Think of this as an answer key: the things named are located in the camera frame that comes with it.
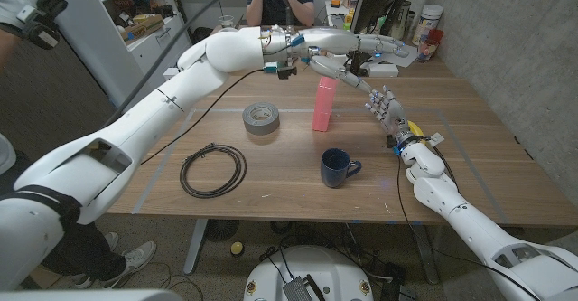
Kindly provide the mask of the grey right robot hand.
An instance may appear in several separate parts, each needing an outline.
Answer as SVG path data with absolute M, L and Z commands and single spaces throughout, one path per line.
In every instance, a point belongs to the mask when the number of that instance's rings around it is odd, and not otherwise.
M 383 91 L 373 89 L 369 93 L 369 103 L 366 108 L 378 120 L 386 133 L 387 148 L 399 151 L 421 141 L 421 136 L 414 134 L 409 126 L 406 113 L 396 100 L 393 92 L 386 87 Z

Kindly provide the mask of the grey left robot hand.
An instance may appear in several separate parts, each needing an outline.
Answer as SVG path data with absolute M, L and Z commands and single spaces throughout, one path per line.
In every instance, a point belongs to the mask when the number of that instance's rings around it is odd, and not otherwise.
M 310 67 L 320 75 L 338 79 L 351 87 L 371 93 L 372 88 L 345 66 L 332 58 L 321 55 L 321 51 L 332 54 L 364 52 L 372 55 L 393 54 L 401 58 L 409 55 L 405 44 L 394 38 L 379 34 L 354 34 L 337 28 L 310 28 L 299 32 L 303 42 L 292 48 L 300 58 L 308 58 Z

